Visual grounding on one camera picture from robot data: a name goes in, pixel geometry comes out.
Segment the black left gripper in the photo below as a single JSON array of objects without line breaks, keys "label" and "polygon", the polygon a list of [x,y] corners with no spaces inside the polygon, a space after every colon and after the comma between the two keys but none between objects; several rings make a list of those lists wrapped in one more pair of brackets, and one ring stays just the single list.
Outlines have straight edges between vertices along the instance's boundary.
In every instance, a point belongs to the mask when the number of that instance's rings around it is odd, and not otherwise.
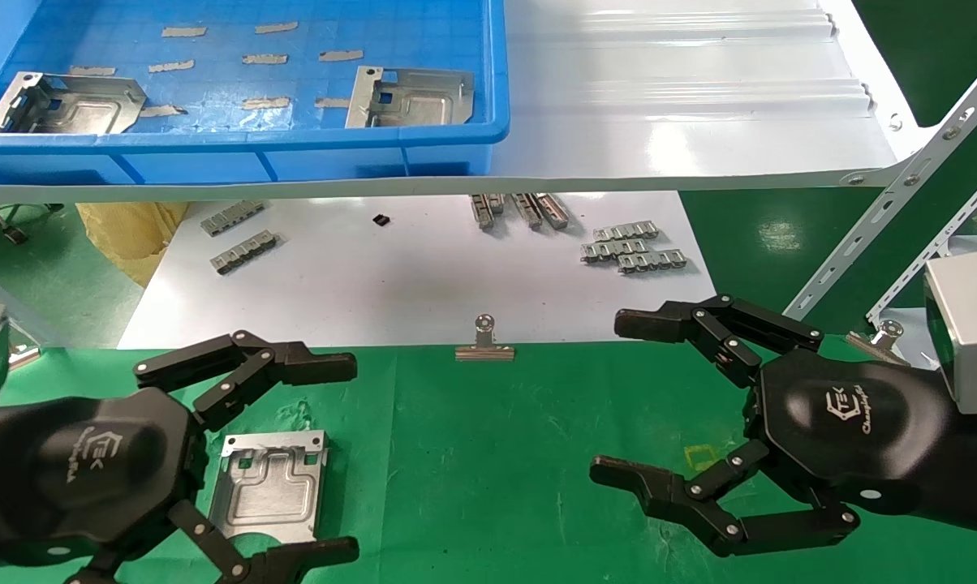
[{"label": "black left gripper", "polygon": [[[0,406],[0,566],[91,557],[69,583],[114,583],[124,562],[177,530],[219,583],[299,583],[312,569],[354,562],[350,536],[244,557],[193,501],[208,462],[203,430],[224,429],[278,384],[357,376],[353,354],[314,354],[303,341],[237,330],[137,363],[142,389],[129,396]],[[192,412],[167,395],[206,380],[217,382]]]}]

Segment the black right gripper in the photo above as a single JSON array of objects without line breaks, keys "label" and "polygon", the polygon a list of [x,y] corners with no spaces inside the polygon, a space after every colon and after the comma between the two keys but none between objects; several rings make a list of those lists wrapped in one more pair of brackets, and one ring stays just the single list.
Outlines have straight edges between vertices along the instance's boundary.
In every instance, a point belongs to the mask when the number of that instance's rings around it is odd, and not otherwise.
[{"label": "black right gripper", "polygon": [[[725,294],[622,309],[614,332],[688,343],[751,387],[752,440],[692,479],[611,456],[590,463],[593,482],[633,494],[645,517],[687,528],[712,554],[837,546],[860,523],[844,503],[977,531],[977,414],[961,413],[939,372],[824,358],[821,330]],[[752,345],[783,355],[763,365]],[[720,500],[760,469],[810,509],[727,513]]]}]

